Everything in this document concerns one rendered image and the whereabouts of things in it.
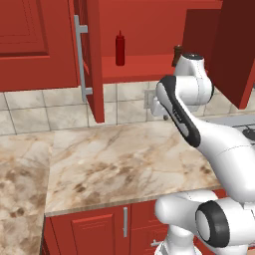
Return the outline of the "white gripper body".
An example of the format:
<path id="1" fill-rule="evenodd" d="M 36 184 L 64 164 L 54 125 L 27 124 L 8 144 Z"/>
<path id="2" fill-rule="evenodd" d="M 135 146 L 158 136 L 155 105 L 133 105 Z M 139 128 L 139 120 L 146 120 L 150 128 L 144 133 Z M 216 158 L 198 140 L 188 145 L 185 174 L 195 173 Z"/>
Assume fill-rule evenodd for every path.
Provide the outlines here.
<path id="1" fill-rule="evenodd" d="M 168 112 L 166 111 L 164 106 L 159 102 L 157 97 L 154 97 L 152 99 L 150 111 L 154 117 L 163 117 L 168 115 Z"/>

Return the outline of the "dark red open cabinet door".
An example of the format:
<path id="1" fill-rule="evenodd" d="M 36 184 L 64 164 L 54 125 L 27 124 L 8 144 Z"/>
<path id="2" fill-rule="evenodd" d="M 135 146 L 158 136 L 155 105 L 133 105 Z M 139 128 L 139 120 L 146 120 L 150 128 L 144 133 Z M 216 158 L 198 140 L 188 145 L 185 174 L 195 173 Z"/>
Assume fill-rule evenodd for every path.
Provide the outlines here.
<path id="1" fill-rule="evenodd" d="M 255 82 L 255 0 L 223 0 L 209 78 L 239 110 Z"/>

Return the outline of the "red base cabinet door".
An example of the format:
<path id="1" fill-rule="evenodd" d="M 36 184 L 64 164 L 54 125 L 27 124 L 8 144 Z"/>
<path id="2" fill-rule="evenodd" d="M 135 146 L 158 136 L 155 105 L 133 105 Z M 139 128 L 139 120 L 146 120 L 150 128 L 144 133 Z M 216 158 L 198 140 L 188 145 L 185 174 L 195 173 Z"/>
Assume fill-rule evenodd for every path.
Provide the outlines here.
<path id="1" fill-rule="evenodd" d="M 51 217 L 60 255 L 129 255 L 129 211 L 129 205 L 121 205 Z"/>
<path id="2" fill-rule="evenodd" d="M 131 206 L 130 255 L 154 255 L 157 248 L 150 243 L 163 241 L 167 226 L 160 223 L 154 215 L 155 201 L 134 203 Z"/>

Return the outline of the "dark brown condiment bottle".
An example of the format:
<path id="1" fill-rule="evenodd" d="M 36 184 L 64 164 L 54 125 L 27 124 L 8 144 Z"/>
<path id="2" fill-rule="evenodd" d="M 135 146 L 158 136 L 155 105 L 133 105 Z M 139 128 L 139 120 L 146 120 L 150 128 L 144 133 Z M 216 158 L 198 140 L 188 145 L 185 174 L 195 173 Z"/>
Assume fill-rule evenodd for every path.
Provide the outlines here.
<path id="1" fill-rule="evenodd" d="M 173 60 L 172 60 L 172 66 L 175 67 L 177 65 L 177 62 L 181 56 L 182 53 L 182 46 L 181 45 L 177 45 L 173 48 L 174 50 L 174 56 L 173 56 Z"/>

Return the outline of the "red ketchup bottle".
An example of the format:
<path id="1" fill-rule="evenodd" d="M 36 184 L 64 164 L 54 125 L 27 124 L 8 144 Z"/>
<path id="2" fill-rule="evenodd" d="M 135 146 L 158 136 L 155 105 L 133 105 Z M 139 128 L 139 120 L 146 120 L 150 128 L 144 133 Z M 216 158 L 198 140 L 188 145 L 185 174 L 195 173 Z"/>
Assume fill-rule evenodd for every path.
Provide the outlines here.
<path id="1" fill-rule="evenodd" d="M 125 36 L 119 32 L 116 36 L 116 65 L 123 66 L 125 64 Z"/>

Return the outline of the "grey hob with black burners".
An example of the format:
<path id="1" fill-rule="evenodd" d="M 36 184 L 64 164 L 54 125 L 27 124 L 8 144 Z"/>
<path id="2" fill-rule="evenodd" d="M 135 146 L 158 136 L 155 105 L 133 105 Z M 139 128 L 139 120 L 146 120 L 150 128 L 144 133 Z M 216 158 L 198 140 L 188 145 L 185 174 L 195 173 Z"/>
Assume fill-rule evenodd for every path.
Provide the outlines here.
<path id="1" fill-rule="evenodd" d="M 204 120 L 209 123 L 225 125 L 238 129 L 255 147 L 255 114 L 220 118 L 204 118 Z"/>

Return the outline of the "grey wall outlet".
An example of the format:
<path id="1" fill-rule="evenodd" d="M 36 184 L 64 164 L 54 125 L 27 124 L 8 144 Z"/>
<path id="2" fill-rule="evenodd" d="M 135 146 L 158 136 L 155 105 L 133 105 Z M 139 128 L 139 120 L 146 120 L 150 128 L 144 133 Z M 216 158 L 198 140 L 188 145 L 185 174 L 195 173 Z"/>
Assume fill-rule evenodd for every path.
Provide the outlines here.
<path id="1" fill-rule="evenodd" d="M 145 90 L 144 91 L 144 107 L 146 109 L 150 108 L 150 105 L 152 104 L 152 100 L 155 96 L 155 90 Z"/>

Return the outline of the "red wall cabinet body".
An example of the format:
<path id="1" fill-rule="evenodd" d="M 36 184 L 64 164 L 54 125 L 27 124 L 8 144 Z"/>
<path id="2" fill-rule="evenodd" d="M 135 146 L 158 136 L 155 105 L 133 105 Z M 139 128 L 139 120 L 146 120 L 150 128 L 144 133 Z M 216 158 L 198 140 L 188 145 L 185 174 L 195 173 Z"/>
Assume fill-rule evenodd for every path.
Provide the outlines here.
<path id="1" fill-rule="evenodd" d="M 141 82 L 173 72 L 173 48 L 209 63 L 221 0 L 99 0 L 104 83 Z M 116 65 L 116 36 L 125 36 L 125 64 Z"/>

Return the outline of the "red closed wall cabinet door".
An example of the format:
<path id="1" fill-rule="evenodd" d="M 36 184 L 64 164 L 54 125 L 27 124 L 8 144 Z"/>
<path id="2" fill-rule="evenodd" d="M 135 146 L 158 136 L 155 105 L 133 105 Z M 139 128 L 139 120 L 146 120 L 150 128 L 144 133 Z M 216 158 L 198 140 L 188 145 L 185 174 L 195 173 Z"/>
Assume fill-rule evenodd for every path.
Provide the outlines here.
<path id="1" fill-rule="evenodd" d="M 78 84 L 73 0 L 0 0 L 0 92 Z"/>

